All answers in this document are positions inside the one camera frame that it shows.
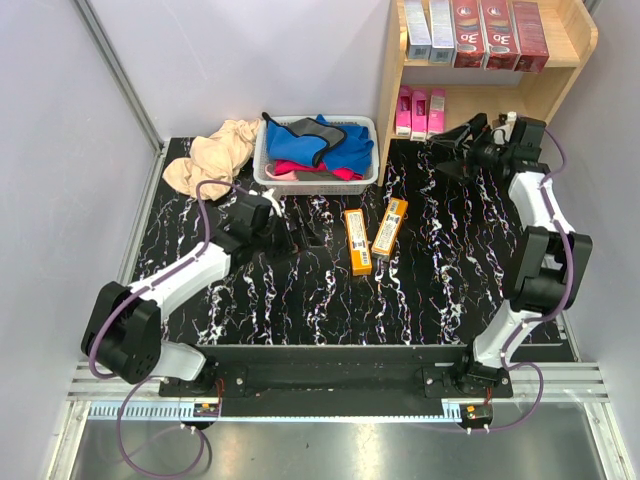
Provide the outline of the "silver toothpaste box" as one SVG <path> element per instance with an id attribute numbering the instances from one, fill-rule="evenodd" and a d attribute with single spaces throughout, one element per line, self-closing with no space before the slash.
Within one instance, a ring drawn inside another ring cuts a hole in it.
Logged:
<path id="1" fill-rule="evenodd" d="M 405 0 L 404 11 L 408 33 L 407 58 L 427 60 L 432 42 L 423 4 L 420 0 Z"/>
<path id="2" fill-rule="evenodd" d="M 432 64 L 450 64 L 455 54 L 455 36 L 449 0 L 429 1 Z"/>

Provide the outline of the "red 3D toothpaste box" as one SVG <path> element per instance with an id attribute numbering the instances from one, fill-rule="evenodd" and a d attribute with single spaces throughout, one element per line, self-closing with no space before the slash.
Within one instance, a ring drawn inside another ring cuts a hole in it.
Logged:
<path id="1" fill-rule="evenodd" d="M 476 0 L 453 0 L 452 21 L 455 35 L 453 67 L 481 68 L 486 54 L 480 12 Z"/>
<path id="2" fill-rule="evenodd" d="M 481 0 L 479 2 L 486 70 L 514 71 L 520 57 L 508 2 Z"/>

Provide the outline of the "aluminium rail frame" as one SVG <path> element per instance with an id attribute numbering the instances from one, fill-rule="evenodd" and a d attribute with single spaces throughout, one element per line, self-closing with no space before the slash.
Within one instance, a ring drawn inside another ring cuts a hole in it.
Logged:
<path id="1" fill-rule="evenodd" d="M 274 390 L 237 378 L 204 397 L 73 379 L 50 479 L 635 479 L 597 365 L 512 374 L 509 398 L 390 388 Z"/>

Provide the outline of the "yellow toothpaste box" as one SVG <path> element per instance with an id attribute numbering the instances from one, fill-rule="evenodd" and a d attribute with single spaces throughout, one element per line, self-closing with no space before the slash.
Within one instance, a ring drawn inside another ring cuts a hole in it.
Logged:
<path id="1" fill-rule="evenodd" d="M 408 202 L 391 198 L 371 247 L 373 257 L 389 261 L 408 210 Z"/>
<path id="2" fill-rule="evenodd" d="M 367 228 L 361 209 L 344 212 L 351 272 L 354 276 L 370 275 L 373 270 Z"/>

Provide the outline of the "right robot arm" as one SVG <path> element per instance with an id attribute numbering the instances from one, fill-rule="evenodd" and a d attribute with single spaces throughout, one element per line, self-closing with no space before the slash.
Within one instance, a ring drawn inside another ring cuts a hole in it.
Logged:
<path id="1" fill-rule="evenodd" d="M 530 332 L 573 305 L 590 259 L 591 237 L 566 220 L 553 192 L 555 174 L 539 160 L 547 134 L 541 120 L 510 113 L 493 128 L 479 113 L 430 139 L 449 151 L 449 161 L 436 166 L 449 178 L 466 184 L 482 170 L 492 171 L 523 228 L 505 269 L 502 305 L 451 371 L 455 387 L 466 396 L 498 385 Z"/>

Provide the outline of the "dark red toothpaste box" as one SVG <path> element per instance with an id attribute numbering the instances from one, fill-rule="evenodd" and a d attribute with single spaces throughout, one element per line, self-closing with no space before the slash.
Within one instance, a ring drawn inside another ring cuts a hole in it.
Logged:
<path id="1" fill-rule="evenodd" d="M 515 71 L 540 73 L 550 54 L 539 6 L 535 2 L 513 1 L 511 11 L 520 50 Z"/>

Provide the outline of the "pink toothpaste box small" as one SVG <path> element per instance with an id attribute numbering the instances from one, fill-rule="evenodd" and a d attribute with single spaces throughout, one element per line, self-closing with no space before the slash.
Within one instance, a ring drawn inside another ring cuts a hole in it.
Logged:
<path id="1" fill-rule="evenodd" d="M 427 121 L 427 138 L 442 134 L 445 127 L 445 99 L 446 92 L 442 88 L 431 91 L 429 114 Z"/>

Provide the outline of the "beige cloth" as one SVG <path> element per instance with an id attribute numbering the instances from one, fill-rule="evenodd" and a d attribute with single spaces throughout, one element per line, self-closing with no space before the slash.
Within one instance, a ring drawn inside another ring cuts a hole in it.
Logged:
<path id="1" fill-rule="evenodd" d="M 197 136 L 187 157 L 172 160 L 162 178 L 175 191 L 197 197 L 204 180 L 231 184 L 252 157 L 260 120 L 226 120 L 209 137 Z"/>

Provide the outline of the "wooden shelf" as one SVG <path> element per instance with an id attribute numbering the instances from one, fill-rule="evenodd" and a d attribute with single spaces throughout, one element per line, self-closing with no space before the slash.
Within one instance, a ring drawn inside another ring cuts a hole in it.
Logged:
<path id="1" fill-rule="evenodd" d="M 539 10 L 550 58 L 542 72 L 457 69 L 406 57 L 405 5 L 390 3 L 387 40 L 376 118 L 381 185 L 390 142 L 396 139 L 395 111 L 400 87 L 445 90 L 445 126 L 450 129 L 484 112 L 494 119 L 515 111 L 549 123 L 594 52 L 598 29 L 582 1 L 541 1 Z"/>

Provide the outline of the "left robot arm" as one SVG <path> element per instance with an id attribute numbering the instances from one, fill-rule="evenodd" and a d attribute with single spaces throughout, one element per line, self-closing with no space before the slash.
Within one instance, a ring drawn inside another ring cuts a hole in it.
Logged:
<path id="1" fill-rule="evenodd" d="M 215 386 L 216 372 L 194 346 L 167 341 L 161 323 L 205 287 L 224 280 L 255 256 L 286 259 L 320 240 L 300 210 L 281 211 L 269 193 L 245 194 L 193 250 L 155 274 L 101 288 L 81 341 L 91 373 L 131 385 L 148 378 L 177 379 L 196 396 Z"/>

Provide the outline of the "magenta cloth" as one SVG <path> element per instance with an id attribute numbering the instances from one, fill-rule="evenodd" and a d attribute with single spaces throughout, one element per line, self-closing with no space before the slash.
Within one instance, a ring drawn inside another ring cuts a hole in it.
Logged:
<path id="1" fill-rule="evenodd" d="M 362 180 L 363 175 L 354 172 L 348 168 L 328 169 L 324 163 L 320 163 L 319 166 L 305 166 L 293 161 L 278 159 L 273 166 L 267 166 L 265 173 L 275 180 L 293 180 L 298 181 L 301 179 L 302 173 L 310 174 L 325 174 L 329 175 L 332 180 L 341 181 L 357 181 Z"/>

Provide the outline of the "white plastic basket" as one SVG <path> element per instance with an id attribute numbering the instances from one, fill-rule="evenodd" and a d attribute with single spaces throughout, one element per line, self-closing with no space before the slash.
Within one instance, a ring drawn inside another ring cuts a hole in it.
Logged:
<path id="1" fill-rule="evenodd" d="M 292 123 L 304 117 L 314 118 L 316 116 L 275 116 L 275 120 L 284 124 Z M 378 180 L 379 174 L 379 152 L 377 133 L 373 121 L 364 116 L 327 115 L 323 116 L 332 125 L 357 124 L 366 126 L 369 129 L 370 139 L 373 140 L 371 167 L 364 174 L 362 180 L 341 181 L 332 180 L 327 173 L 310 174 L 302 173 L 301 179 L 275 180 L 265 173 L 267 166 L 273 166 L 266 151 L 266 121 L 262 119 L 255 142 L 253 156 L 253 177 L 254 180 L 268 188 L 276 189 L 282 195 L 359 195 L 370 185 Z"/>

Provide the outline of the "blue cloth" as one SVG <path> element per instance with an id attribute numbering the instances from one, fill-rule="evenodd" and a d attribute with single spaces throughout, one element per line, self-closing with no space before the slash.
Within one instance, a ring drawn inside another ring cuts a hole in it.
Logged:
<path id="1" fill-rule="evenodd" d="M 266 151 L 275 164 L 278 159 L 328 169 L 348 168 L 364 174 L 372 164 L 373 140 L 369 129 L 357 124 L 332 125 L 322 115 L 304 117 L 289 124 L 267 113 Z"/>

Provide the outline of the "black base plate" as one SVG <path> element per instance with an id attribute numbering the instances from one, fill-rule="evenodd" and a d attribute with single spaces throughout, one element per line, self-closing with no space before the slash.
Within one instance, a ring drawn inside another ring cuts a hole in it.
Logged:
<path id="1" fill-rule="evenodd" d="M 409 422 L 445 413 L 444 399 L 513 395 L 506 372 L 494 387 L 462 389 L 451 371 L 464 346 L 206 347 L 201 380 L 172 380 L 162 397 L 212 397 L 220 386 L 225 417 L 301 421 Z"/>

